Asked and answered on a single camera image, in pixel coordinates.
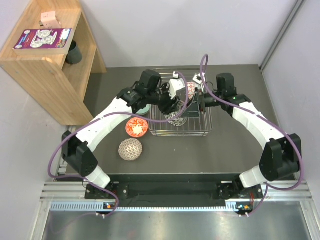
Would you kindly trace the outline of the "metal wire dish rack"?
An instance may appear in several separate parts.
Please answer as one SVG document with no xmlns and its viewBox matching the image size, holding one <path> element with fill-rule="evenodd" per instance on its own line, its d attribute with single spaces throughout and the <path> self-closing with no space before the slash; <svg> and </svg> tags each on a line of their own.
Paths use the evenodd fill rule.
<svg viewBox="0 0 320 240">
<path fill-rule="evenodd" d="M 162 82 L 166 83 L 173 79 L 174 72 L 182 73 L 188 85 L 189 106 L 181 117 L 175 118 L 169 122 L 149 122 L 149 131 L 154 136 L 197 136 L 204 137 L 213 129 L 212 111 L 208 107 L 203 107 L 200 88 L 195 86 L 193 78 L 199 73 L 196 67 L 161 67 L 154 71 L 160 73 Z"/>
</svg>

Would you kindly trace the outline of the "black white paisley bowl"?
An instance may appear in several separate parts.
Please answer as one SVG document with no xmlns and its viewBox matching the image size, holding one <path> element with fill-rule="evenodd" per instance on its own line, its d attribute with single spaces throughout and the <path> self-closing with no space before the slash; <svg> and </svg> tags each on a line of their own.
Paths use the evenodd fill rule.
<svg viewBox="0 0 320 240">
<path fill-rule="evenodd" d="M 175 117 L 176 115 L 177 115 L 177 112 L 172 112 L 170 114 L 165 114 L 164 117 L 166 120 L 169 120 Z M 181 127 L 187 122 L 187 120 L 188 119 L 186 117 L 177 117 L 173 120 L 170 120 L 168 123 L 173 125 L 174 127 Z"/>
</svg>

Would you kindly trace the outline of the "white red patterned bowl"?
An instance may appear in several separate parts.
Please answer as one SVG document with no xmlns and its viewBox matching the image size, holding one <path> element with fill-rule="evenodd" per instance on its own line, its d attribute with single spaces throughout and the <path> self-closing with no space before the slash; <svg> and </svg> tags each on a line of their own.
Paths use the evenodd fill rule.
<svg viewBox="0 0 320 240">
<path fill-rule="evenodd" d="M 198 91 L 198 84 L 193 81 L 187 82 L 187 90 L 188 90 L 188 99 L 192 100 L 195 96 L 195 93 Z"/>
</svg>

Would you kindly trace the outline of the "mint green bowl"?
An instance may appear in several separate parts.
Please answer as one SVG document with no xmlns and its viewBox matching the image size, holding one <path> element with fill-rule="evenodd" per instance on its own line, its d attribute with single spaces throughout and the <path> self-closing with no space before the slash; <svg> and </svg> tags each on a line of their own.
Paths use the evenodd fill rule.
<svg viewBox="0 0 320 240">
<path fill-rule="evenodd" d="M 146 107 L 140 109 L 136 114 L 139 116 L 144 116 L 149 113 L 150 108 L 151 108 L 151 105 L 147 104 Z"/>
</svg>

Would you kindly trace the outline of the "red floral bowl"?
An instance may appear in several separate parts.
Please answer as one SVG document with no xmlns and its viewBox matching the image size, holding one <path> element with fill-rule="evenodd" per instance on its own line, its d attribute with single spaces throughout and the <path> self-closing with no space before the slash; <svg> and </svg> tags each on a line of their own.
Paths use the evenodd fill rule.
<svg viewBox="0 0 320 240">
<path fill-rule="evenodd" d="M 125 125 L 126 133 L 132 138 L 141 138 L 149 130 L 148 122 L 139 117 L 131 118 Z"/>
</svg>

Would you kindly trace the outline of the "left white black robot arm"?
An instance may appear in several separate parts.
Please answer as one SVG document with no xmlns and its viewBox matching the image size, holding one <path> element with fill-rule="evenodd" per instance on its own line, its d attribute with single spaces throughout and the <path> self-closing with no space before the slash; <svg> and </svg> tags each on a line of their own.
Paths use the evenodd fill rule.
<svg viewBox="0 0 320 240">
<path fill-rule="evenodd" d="M 102 198 L 109 198 L 114 191 L 110 177 L 98 165 L 93 152 L 100 142 L 119 124 L 147 105 L 157 106 L 165 115 L 178 109 L 177 92 L 187 89 L 187 81 L 175 72 L 173 79 L 162 82 L 161 75 L 147 69 L 133 86 L 122 89 L 110 105 L 87 125 L 75 132 L 66 131 L 62 136 L 61 155 L 79 175 L 96 186 Z"/>
</svg>

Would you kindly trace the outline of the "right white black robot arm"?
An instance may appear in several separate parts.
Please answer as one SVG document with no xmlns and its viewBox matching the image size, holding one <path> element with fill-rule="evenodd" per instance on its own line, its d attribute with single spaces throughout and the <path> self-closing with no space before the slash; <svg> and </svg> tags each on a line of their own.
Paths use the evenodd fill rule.
<svg viewBox="0 0 320 240">
<path fill-rule="evenodd" d="M 303 175 L 301 138 L 295 133 L 287 134 L 270 122 L 246 95 L 239 94 L 232 74 L 219 74 L 216 82 L 217 89 L 208 89 L 204 94 L 205 106 L 220 106 L 239 122 L 262 148 L 259 164 L 232 181 L 234 194 L 239 198 L 245 198 L 251 193 L 252 187 L 257 185 L 269 186 L 271 182 L 295 173 Z"/>
</svg>

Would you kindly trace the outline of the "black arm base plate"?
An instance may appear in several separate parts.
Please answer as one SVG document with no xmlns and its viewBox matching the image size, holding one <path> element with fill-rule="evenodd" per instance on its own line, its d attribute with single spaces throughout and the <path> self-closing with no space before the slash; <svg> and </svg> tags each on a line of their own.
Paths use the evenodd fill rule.
<svg viewBox="0 0 320 240">
<path fill-rule="evenodd" d="M 212 181 L 134 181 L 111 182 L 106 189 L 118 196 L 120 200 L 141 200 L 143 197 L 204 197 L 209 200 L 261 199 L 261 186 L 254 186 L 237 192 L 231 183 L 216 183 Z"/>
</svg>

